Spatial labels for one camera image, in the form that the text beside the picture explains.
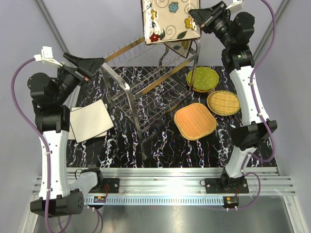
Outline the green polka dot plate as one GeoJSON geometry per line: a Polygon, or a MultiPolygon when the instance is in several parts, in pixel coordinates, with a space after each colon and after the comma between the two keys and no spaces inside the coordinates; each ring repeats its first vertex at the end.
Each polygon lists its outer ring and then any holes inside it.
{"type": "Polygon", "coordinates": [[[194,75],[193,89],[208,92],[219,83],[218,73],[209,67],[197,67],[194,75]]]}

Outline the woven wicker tray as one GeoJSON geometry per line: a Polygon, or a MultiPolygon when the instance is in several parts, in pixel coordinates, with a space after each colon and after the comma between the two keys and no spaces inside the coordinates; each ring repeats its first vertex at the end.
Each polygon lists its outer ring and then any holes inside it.
{"type": "Polygon", "coordinates": [[[192,103],[179,109],[173,119],[181,135],[190,141],[210,135],[217,127],[215,117],[201,103],[192,103]]]}

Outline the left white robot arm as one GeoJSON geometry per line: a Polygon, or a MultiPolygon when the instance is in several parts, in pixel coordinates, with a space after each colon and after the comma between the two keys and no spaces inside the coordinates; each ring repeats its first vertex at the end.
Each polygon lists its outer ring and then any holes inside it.
{"type": "Polygon", "coordinates": [[[64,104],[77,86],[92,78],[104,58],[81,58],[67,52],[63,56],[74,66],[57,64],[56,77],[39,72],[27,81],[42,149],[41,188],[39,198],[30,203],[30,211],[46,217],[80,214],[84,196],[89,191],[99,193],[104,189],[98,168],[88,168],[73,184],[68,183],[66,151],[70,109],[64,104]]]}

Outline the dark brown square plate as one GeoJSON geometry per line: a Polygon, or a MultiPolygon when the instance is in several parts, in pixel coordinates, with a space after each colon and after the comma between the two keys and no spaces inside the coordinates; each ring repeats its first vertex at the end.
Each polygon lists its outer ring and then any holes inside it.
{"type": "Polygon", "coordinates": [[[199,9],[199,0],[141,0],[145,44],[162,44],[201,37],[189,10],[199,9]]]}

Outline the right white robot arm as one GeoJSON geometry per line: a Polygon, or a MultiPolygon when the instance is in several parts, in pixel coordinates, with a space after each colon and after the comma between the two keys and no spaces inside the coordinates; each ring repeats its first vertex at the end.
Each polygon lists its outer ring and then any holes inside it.
{"type": "Polygon", "coordinates": [[[232,9],[241,6],[241,0],[229,6],[221,1],[209,8],[189,10],[200,29],[215,34],[224,45],[222,63],[236,88],[242,112],[242,126],[231,131],[234,148],[230,160],[219,178],[205,180],[207,193],[248,193],[242,170],[258,145],[277,129],[277,122],[269,119],[262,104],[254,73],[256,64],[248,46],[255,18],[248,12],[230,18],[232,9]]]}

